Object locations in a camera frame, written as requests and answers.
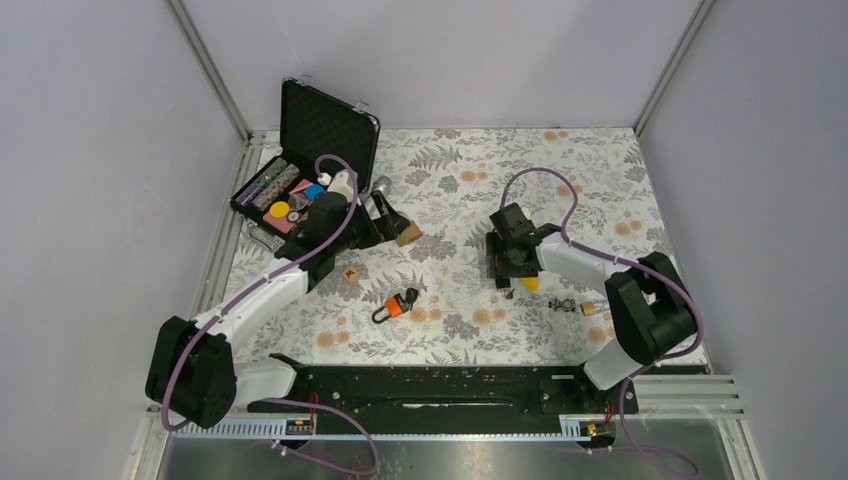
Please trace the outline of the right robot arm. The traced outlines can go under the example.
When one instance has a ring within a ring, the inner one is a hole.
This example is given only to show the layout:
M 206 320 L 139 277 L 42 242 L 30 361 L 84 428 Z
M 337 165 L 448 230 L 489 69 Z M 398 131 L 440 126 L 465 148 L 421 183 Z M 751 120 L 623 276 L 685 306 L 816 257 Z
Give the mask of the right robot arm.
M 615 334 L 581 366 L 573 396 L 583 410 L 601 410 L 612 400 L 613 387 L 698 334 L 691 298 L 666 255 L 653 252 L 630 261 L 593 250 L 566 238 L 559 226 L 535 226 L 515 203 L 490 220 L 487 270 L 498 288 L 547 272 L 607 300 Z

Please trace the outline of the black cable lock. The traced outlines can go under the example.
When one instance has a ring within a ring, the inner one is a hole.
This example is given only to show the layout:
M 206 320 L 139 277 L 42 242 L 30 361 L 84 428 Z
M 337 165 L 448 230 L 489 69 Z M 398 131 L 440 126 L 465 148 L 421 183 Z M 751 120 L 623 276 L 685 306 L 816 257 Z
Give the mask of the black cable lock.
M 497 275 L 494 277 L 494 282 L 498 291 L 512 289 L 512 280 L 507 276 Z

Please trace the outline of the large brass padlock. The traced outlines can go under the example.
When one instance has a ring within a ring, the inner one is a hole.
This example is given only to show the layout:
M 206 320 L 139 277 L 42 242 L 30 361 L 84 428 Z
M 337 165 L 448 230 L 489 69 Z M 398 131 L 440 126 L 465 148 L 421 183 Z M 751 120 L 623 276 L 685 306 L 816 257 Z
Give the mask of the large brass padlock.
M 422 236 L 423 232 L 419 226 L 414 221 L 410 221 L 409 225 L 397 236 L 395 242 L 399 247 L 404 247 L 420 239 Z

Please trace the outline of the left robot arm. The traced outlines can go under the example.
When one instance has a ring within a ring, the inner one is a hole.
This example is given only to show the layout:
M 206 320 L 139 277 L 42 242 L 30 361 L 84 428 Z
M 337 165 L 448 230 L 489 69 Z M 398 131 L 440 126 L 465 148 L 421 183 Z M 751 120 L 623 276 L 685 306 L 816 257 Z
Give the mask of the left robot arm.
M 168 414 L 208 428 L 232 408 L 273 398 L 296 411 L 309 401 L 310 385 L 278 358 L 242 362 L 236 353 L 282 309 L 312 291 L 335 268 L 339 254 L 409 238 L 415 224 L 376 191 L 366 201 L 323 193 L 307 208 L 266 270 L 229 299 L 186 320 L 160 327 L 144 392 Z

